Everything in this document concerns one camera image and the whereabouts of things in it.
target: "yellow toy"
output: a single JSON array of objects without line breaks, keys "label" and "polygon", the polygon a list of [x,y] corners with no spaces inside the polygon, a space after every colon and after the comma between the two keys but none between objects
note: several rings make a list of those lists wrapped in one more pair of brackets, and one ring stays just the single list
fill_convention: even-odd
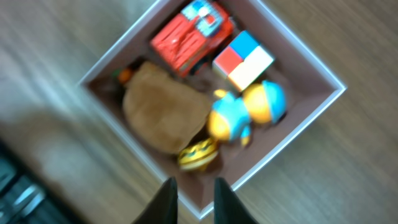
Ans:
[{"label": "yellow toy", "polygon": [[239,98],[225,90],[216,90],[214,94],[219,100],[213,104],[207,125],[210,136],[217,140],[241,138],[241,144],[246,146],[252,121],[276,123],[286,112],[283,89],[269,81],[249,86]]},{"label": "yellow toy", "polygon": [[217,143],[209,138],[181,151],[178,164],[184,171],[204,171],[217,155]]}]

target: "toy block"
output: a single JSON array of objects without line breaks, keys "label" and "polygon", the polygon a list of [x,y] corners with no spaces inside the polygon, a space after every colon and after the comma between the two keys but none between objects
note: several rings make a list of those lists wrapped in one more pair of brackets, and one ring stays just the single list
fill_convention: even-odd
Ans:
[{"label": "toy block", "polygon": [[253,81],[246,77],[246,75],[249,73],[250,68],[245,62],[242,62],[231,72],[231,74],[228,75],[227,79],[235,86],[238,91],[243,91]]},{"label": "toy block", "polygon": [[225,76],[228,76],[242,62],[243,58],[241,58],[231,47],[227,47],[219,54],[219,56],[217,56],[213,61],[213,64],[218,67]]},{"label": "toy block", "polygon": [[262,46],[256,47],[244,60],[228,75],[239,91],[246,89],[263,71],[274,61]]},{"label": "toy block", "polygon": [[222,69],[217,66],[216,63],[213,62],[213,72],[215,72],[217,75],[219,75],[221,78],[227,78],[227,74],[225,74],[224,71],[222,71]]},{"label": "toy block", "polygon": [[249,34],[248,31],[242,31],[229,45],[238,55],[246,59],[247,56],[260,44]]},{"label": "toy block", "polygon": [[247,79],[254,81],[273,61],[274,58],[262,46],[256,47],[244,60],[250,68]]}]

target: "wooden table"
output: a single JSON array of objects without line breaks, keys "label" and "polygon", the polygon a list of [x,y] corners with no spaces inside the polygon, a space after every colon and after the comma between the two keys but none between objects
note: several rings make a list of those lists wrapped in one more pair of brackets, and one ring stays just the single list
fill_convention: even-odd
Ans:
[{"label": "wooden table", "polygon": [[[75,87],[153,1],[0,2],[0,135],[91,223],[131,223],[160,186]],[[265,2],[349,88],[240,199],[261,223],[397,223],[398,2]]]}]

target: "orange toy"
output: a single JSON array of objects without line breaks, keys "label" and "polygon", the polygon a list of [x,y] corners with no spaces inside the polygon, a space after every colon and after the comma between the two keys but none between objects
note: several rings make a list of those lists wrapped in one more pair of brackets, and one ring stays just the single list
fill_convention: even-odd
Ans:
[{"label": "orange toy", "polygon": [[118,75],[118,80],[120,84],[125,85],[132,77],[134,72],[130,68],[125,68]]},{"label": "orange toy", "polygon": [[[193,15],[195,7],[200,5]],[[208,33],[208,27],[217,26]],[[162,58],[182,77],[195,73],[206,55],[217,49],[233,31],[233,23],[217,3],[196,0],[177,14],[151,41]]]}]

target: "brown plush toy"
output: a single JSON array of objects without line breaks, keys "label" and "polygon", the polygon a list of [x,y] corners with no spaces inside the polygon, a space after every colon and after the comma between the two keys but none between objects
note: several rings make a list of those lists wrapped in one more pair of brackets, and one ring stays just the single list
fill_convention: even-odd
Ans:
[{"label": "brown plush toy", "polygon": [[123,110],[131,128],[155,149],[178,154],[202,129],[212,102],[144,62],[126,84]]}]

